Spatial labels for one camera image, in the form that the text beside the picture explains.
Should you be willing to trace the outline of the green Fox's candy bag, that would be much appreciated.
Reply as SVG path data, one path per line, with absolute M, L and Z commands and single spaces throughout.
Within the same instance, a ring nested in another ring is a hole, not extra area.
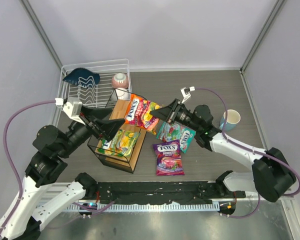
M 111 141 L 101 140 L 101 146 L 96 151 L 108 156 L 129 158 L 140 136 L 139 132 L 120 129 Z

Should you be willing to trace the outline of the orange Fox's fruits candy bag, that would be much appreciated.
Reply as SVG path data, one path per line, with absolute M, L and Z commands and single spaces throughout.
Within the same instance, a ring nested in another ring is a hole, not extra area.
M 145 100 L 136 94 L 131 94 L 124 116 L 125 124 L 138 127 L 156 135 L 157 125 L 160 120 L 154 117 L 151 111 L 160 108 L 161 106 L 153 101 Z

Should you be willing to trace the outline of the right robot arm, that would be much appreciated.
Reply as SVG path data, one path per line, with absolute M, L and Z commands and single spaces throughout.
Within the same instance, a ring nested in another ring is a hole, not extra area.
M 177 122 L 194 130 L 194 138 L 200 147 L 225 155 L 245 166 L 248 172 L 229 170 L 221 175 L 222 184 L 230 192 L 255 192 L 274 203 L 297 181 L 296 174 L 280 150 L 253 147 L 222 133 L 213 125 L 214 118 L 205 104 L 190 111 L 175 99 L 168 106 L 150 113 L 166 123 Z

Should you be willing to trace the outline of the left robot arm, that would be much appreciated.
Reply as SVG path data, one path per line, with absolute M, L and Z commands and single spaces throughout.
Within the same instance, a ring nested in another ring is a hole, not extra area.
M 86 172 L 41 208 L 37 205 L 67 167 L 68 158 L 91 136 L 110 141 L 124 124 L 123 118 L 107 119 L 110 108 L 83 107 L 79 121 L 72 121 L 66 133 L 54 125 L 43 126 L 33 146 L 37 152 L 25 170 L 21 187 L 6 213 L 0 219 L 0 238 L 4 240 L 36 240 L 47 225 L 66 207 L 85 197 L 91 198 L 97 182 Z

